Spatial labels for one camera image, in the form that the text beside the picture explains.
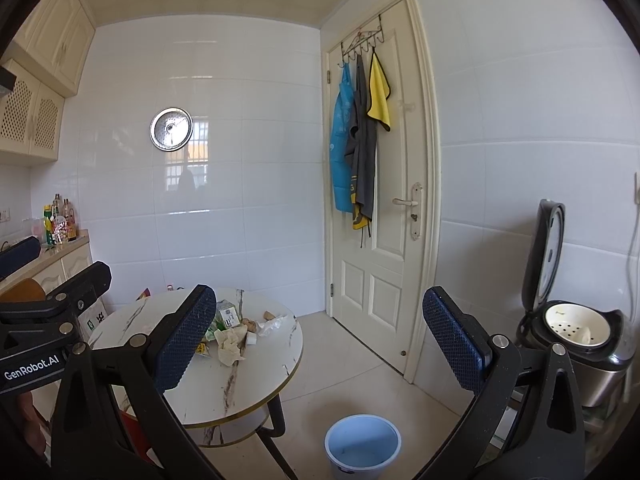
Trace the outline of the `person's left hand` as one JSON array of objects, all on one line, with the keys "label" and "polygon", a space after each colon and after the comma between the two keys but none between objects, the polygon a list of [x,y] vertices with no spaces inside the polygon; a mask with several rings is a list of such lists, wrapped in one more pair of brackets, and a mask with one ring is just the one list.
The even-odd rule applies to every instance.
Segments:
[{"label": "person's left hand", "polygon": [[17,405],[24,422],[24,438],[36,454],[42,457],[46,452],[47,442],[40,427],[38,414],[32,405],[32,394],[21,393],[17,397]]}]

